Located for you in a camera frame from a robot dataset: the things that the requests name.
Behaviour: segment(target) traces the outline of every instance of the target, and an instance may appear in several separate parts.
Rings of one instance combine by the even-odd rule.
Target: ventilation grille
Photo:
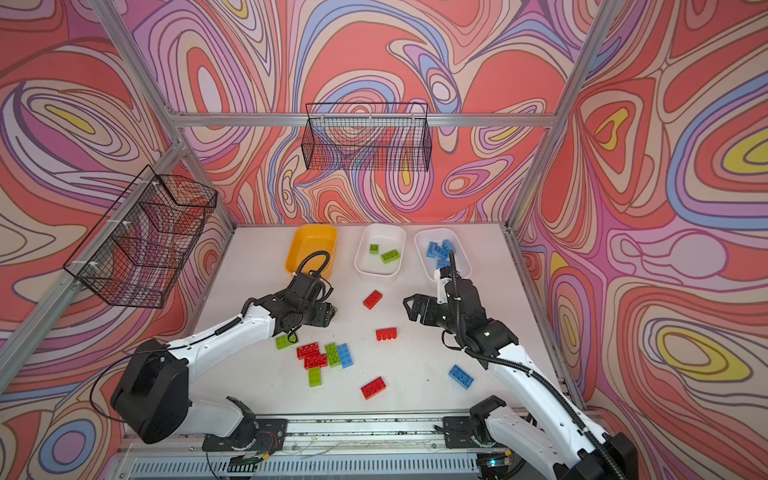
[[[227,471],[228,459],[211,457],[220,477],[281,477],[293,475],[427,475],[479,473],[477,457],[470,453],[404,455],[275,455],[259,465],[241,465]],[[138,458],[133,478],[212,478],[205,457]]]

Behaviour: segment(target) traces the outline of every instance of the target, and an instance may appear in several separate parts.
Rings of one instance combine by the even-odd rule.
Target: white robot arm
[[[318,270],[302,273],[319,255]],[[131,354],[110,404],[144,440],[155,443],[176,434],[209,434],[220,445],[246,449],[258,430],[255,415],[242,402],[202,399],[189,394],[189,385],[210,367],[246,346],[287,333],[289,341],[302,325],[328,326],[336,310],[325,300],[320,276],[328,265],[325,251],[310,254],[293,274],[290,285],[274,295],[248,299],[240,314],[187,338],[163,344],[149,339]]]
[[[507,446],[548,480],[564,475],[569,480],[636,479],[637,450],[632,442],[623,434],[611,437],[566,398],[509,328],[485,315],[477,289],[453,265],[451,252],[451,266],[441,269],[444,281],[439,288],[444,295],[417,294],[403,300],[409,318],[455,335],[458,347],[449,348],[477,359],[520,399],[544,430],[492,396],[470,409],[475,442]]]
[[[235,321],[238,321],[237,324],[226,332],[214,334],[217,329]],[[242,319],[238,315],[200,333],[174,340],[168,344],[168,350],[177,359],[189,362],[187,368],[191,385],[210,367],[246,346],[270,338],[274,330],[275,319],[270,312],[263,306],[251,305]],[[207,433],[226,438],[233,434],[243,420],[242,409],[233,402],[205,399],[193,393],[189,394],[189,400],[187,416],[174,430],[177,435]]]

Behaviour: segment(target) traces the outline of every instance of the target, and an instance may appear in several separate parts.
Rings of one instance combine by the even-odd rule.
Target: wire
[[[498,359],[496,357],[482,355],[480,353],[474,353],[469,348],[465,349],[464,353],[478,360],[483,360],[488,363],[495,363],[497,365],[507,366],[511,369],[520,370],[521,372],[525,373],[527,376],[531,376],[535,378],[552,394],[552,396],[554,396],[557,399],[558,403],[560,403],[560,405],[566,411],[568,416],[571,417],[571,420],[573,420],[573,422],[576,424],[579,430],[584,433],[584,436],[586,436],[587,439],[590,441],[590,443],[594,446],[594,449],[598,451],[598,453],[603,458],[603,460],[605,460],[605,462],[608,464],[608,467],[611,470],[611,473],[613,473],[616,476],[616,478],[619,478],[619,480],[626,480],[627,477],[624,476],[624,473],[621,471],[621,469],[619,468],[619,465],[616,463],[614,458],[611,457],[611,455],[605,449],[603,444],[601,444],[598,441],[598,438],[594,436],[594,433],[592,433],[592,431],[587,428],[587,424],[584,423],[584,420],[582,420],[581,417],[579,417],[579,415],[576,413],[576,411],[571,406],[571,404],[568,403],[568,401],[565,399],[563,394],[560,393],[560,391],[557,390],[549,382],[549,380],[547,380],[545,376],[533,370],[532,368],[526,365],[523,365],[522,363],[512,362],[507,359]]]
[[[259,432],[256,432],[256,436],[259,436],[260,433],[269,433],[272,436],[272,441],[270,442],[270,446],[266,447],[266,452],[265,452],[265,453],[271,454],[270,450],[272,449],[273,446],[277,447],[280,444],[280,440],[277,439],[274,433],[268,430],[260,430]]]
[[[205,340],[208,340],[212,336],[216,336],[216,333],[211,333],[209,336],[206,336],[206,337],[201,338],[199,340],[195,340],[194,342],[189,343],[187,345],[180,345],[180,346],[175,346],[175,347],[172,347],[172,348],[169,348],[169,349],[162,349],[162,350],[144,350],[144,351],[141,351],[141,352],[129,353],[128,355],[124,356],[123,358],[121,358],[121,359],[111,363],[109,366],[107,366],[107,368],[101,370],[101,373],[98,374],[98,376],[96,377],[96,380],[93,382],[93,385],[91,385],[91,391],[88,394],[88,401],[91,404],[91,408],[98,415],[101,415],[102,417],[104,417],[106,419],[110,419],[110,420],[115,421],[115,422],[125,423],[125,420],[123,420],[123,419],[116,419],[113,416],[107,415],[106,413],[102,412],[101,409],[99,409],[96,406],[96,403],[94,402],[94,392],[96,391],[96,385],[99,383],[99,380],[101,380],[101,378],[104,377],[104,375],[107,372],[109,372],[112,368],[114,368],[114,366],[116,366],[118,363],[123,362],[126,359],[130,359],[134,355],[138,355],[140,353],[161,353],[161,352],[170,352],[171,350],[186,349],[186,348],[194,345],[195,343],[200,343],[200,342],[203,342]]]
[[[455,312],[455,338],[458,345],[464,350],[464,353],[471,356],[474,359],[482,360],[484,362],[488,363],[495,363],[497,365],[506,366],[511,369],[516,369],[521,372],[524,372],[527,376],[532,376],[535,378],[539,383],[541,383],[551,394],[554,396],[558,403],[563,407],[563,409],[566,411],[568,416],[571,417],[571,420],[576,424],[576,426],[579,428],[579,430],[584,433],[584,436],[587,437],[587,439],[590,441],[590,443],[594,446],[594,449],[598,451],[598,454],[605,460],[605,462],[608,465],[608,468],[611,470],[611,473],[613,473],[616,478],[619,480],[627,480],[627,477],[624,475],[624,473],[619,468],[619,465],[616,463],[613,457],[608,453],[608,451],[605,449],[605,446],[598,441],[598,438],[594,436],[594,433],[590,429],[587,428],[587,424],[584,423],[584,420],[579,417],[579,415],[576,413],[574,408],[571,406],[571,404],[565,399],[563,394],[557,390],[550,382],[547,380],[545,376],[543,376],[541,373],[533,370],[532,368],[523,365],[522,363],[512,362],[507,359],[499,359],[494,356],[489,355],[482,355],[481,353],[475,353],[472,352],[472,350],[467,346],[465,347],[465,339],[464,339],[464,325],[463,325],[463,318],[462,318],[462,299],[458,294],[458,274],[456,272],[456,264],[455,264],[455,258],[453,254],[453,250],[449,252],[450,260],[451,260],[451,281],[453,283],[453,304],[454,304],[454,312]]]
[[[328,263],[331,261],[331,254],[326,252],[325,250],[317,250],[315,253],[310,253],[309,255],[307,255],[306,258],[304,260],[301,260],[301,263],[299,263],[299,268],[296,269],[296,273],[301,273],[302,270],[304,270],[304,266],[306,265],[306,263],[319,255],[324,255],[326,259],[323,261],[323,265],[320,265],[319,269],[313,270],[312,272],[315,273],[313,276],[320,275],[323,272],[323,270],[326,269],[326,267],[328,266]]]
[[[214,476],[216,480],[221,480],[221,477],[219,475],[216,475],[216,472],[214,472],[214,467],[210,464],[210,458],[208,458],[208,451],[205,452],[205,462],[208,464],[208,469],[210,470],[210,473]]]

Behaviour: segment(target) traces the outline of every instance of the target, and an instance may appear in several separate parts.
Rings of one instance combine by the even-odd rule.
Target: blue lego brick
[[[451,240],[448,240],[447,238],[442,241],[442,247],[447,251],[456,251],[456,248],[453,246],[453,243],[451,243]]]
[[[435,245],[435,254],[437,258],[442,258],[443,260],[447,260],[449,257],[448,251],[439,245]]]
[[[427,248],[427,258],[437,257],[437,253],[435,253],[435,247],[437,247],[437,242],[429,242],[429,247]]]
[[[346,343],[343,345],[336,346],[336,351],[339,354],[339,358],[341,359],[341,366],[342,368],[346,368],[348,366],[352,366],[352,357],[349,354],[349,347],[346,346]]]
[[[458,365],[454,365],[448,374],[465,389],[468,389],[472,382],[475,381],[471,376],[464,373],[464,370],[460,369]]]

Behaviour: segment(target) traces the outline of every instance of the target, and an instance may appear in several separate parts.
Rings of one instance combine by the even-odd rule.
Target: white bin
[[[379,245],[379,253],[370,253],[370,246]],[[360,245],[355,256],[355,270],[363,278],[378,281],[392,281],[397,277],[406,249],[406,231],[396,225],[373,223],[362,231]],[[389,263],[382,262],[382,254],[397,250],[400,258]]]
[[[438,245],[442,245],[443,240],[448,240],[456,248],[454,258],[456,259],[456,270],[462,278],[469,278],[472,275],[472,265],[464,253],[462,243],[458,241],[458,237],[453,230],[449,228],[432,228],[430,230],[422,230],[416,234],[413,241],[416,242],[416,251],[419,252],[419,258],[422,259],[422,266],[424,266],[424,274],[431,281],[435,282],[435,270],[437,270],[437,259],[427,257],[427,249],[429,248],[429,242],[435,242]]]

